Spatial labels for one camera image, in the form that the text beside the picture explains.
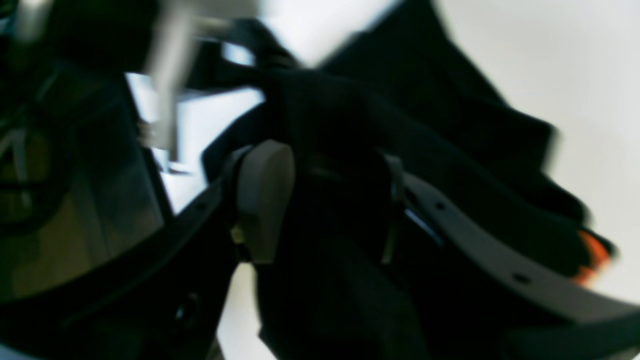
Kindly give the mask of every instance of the black cloth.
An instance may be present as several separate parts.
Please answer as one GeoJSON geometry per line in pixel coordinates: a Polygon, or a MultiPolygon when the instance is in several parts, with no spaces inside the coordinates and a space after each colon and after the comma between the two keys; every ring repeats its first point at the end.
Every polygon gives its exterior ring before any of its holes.
{"type": "MultiPolygon", "coordinates": [[[[399,156],[407,171],[523,255],[567,277],[590,265],[578,234],[583,204],[542,171],[553,127],[503,100],[447,39],[430,1],[406,0],[321,70],[265,70],[256,85],[266,103],[232,125],[204,159],[269,137],[293,148],[296,189],[278,256],[257,269],[260,336],[279,359],[494,358],[489,342],[500,326],[518,323],[509,311],[522,315],[520,324],[535,322],[535,314],[523,315],[531,314],[526,306],[507,309],[516,299],[492,297],[500,289],[479,285],[486,279],[473,265],[443,263],[448,268],[434,274],[412,254],[401,274],[380,266],[388,225],[380,200],[388,188],[376,149],[399,156]],[[318,154],[356,174],[348,191],[309,178],[304,169],[318,154]],[[479,294],[484,299],[465,304],[465,296],[479,294]],[[448,302],[455,305],[445,309],[448,302]],[[434,304],[443,307],[435,317],[434,304]],[[490,310],[495,318],[474,317],[491,304],[499,304],[490,310]],[[433,336],[445,341],[441,330],[467,338],[434,352],[433,336]]],[[[216,166],[208,167],[210,177],[216,166]]]]}

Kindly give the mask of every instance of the reflective surface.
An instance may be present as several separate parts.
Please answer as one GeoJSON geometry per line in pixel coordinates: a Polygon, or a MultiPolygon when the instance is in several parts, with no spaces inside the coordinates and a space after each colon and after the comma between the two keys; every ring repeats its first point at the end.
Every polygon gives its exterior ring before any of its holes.
{"type": "Polygon", "coordinates": [[[164,224],[122,92],[90,101],[69,132],[70,178],[37,232],[0,240],[0,302],[51,289],[131,249],[164,224]]]}

